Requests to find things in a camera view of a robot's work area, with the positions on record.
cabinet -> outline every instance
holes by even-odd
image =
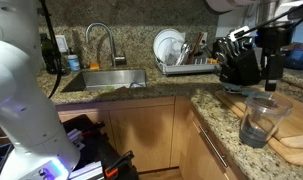
[[[88,116],[88,118],[91,120],[92,123],[96,123],[99,121],[103,121],[105,124],[105,127],[101,129],[101,133],[107,133],[109,138],[109,143],[113,148],[115,148],[114,145],[114,137],[110,122],[110,117],[108,111],[97,111],[97,110],[73,110],[73,111],[60,111],[59,117],[61,122],[68,121],[72,118],[75,118],[77,116],[80,116],[82,114],[85,114]]]
[[[246,179],[194,107],[191,107],[186,121],[189,133],[179,166],[184,179]]]
[[[139,172],[170,166],[173,105],[110,111],[118,153],[132,150]]]
[[[139,172],[170,167],[175,97],[100,102],[57,107],[62,122],[81,114],[103,120],[119,154],[133,151]]]
[[[57,107],[62,121],[86,114],[104,121],[119,154],[132,150],[138,172],[179,167],[184,179],[246,179],[187,97],[99,102]],[[221,164],[201,129],[228,167]]]

faucet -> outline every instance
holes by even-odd
[[[112,33],[111,33],[111,30],[108,28],[107,25],[105,25],[105,24],[103,24],[103,23],[100,23],[100,22],[96,22],[96,23],[90,24],[89,27],[88,27],[87,30],[86,30],[86,33],[85,33],[86,42],[89,43],[89,35],[90,35],[90,32],[91,32],[91,29],[92,29],[94,26],[103,27],[103,28],[108,32],[109,41],[110,41],[110,48],[111,48],[111,61],[112,61],[112,66],[113,66],[113,67],[116,67],[117,65],[124,65],[124,64],[126,64],[126,60],[125,60],[125,57],[124,57],[124,56],[118,57],[118,56],[116,55],[116,51],[115,51],[115,47],[114,47],[114,41],[113,41]]]

white plate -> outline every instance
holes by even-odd
[[[178,57],[180,55],[182,45],[183,41],[176,40],[175,38],[164,39],[158,47],[157,53],[159,57],[157,58],[163,63],[166,63],[169,54]]]
[[[163,55],[163,51],[165,50],[165,47],[163,45],[161,45],[162,48],[160,47],[160,43],[162,43],[165,39],[167,38],[173,38],[179,41],[184,42],[184,37],[181,35],[181,33],[179,33],[179,31],[175,30],[175,29],[165,29],[162,30],[154,39],[153,42],[153,51],[154,54],[156,55],[157,58],[161,59],[160,56]]]

floor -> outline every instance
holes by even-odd
[[[139,174],[139,178],[140,180],[183,180],[178,168]]]

wall outlet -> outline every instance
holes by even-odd
[[[201,41],[200,41],[200,46],[202,46],[203,45],[203,40],[205,40],[205,42],[207,42],[207,38],[208,38],[208,33],[207,32],[202,32],[203,33],[203,37],[202,37],[202,39],[201,39]]]
[[[55,39],[57,40],[57,44],[58,44],[60,53],[68,52],[69,48],[68,48],[67,41],[65,40],[65,36],[64,35],[55,35]]]

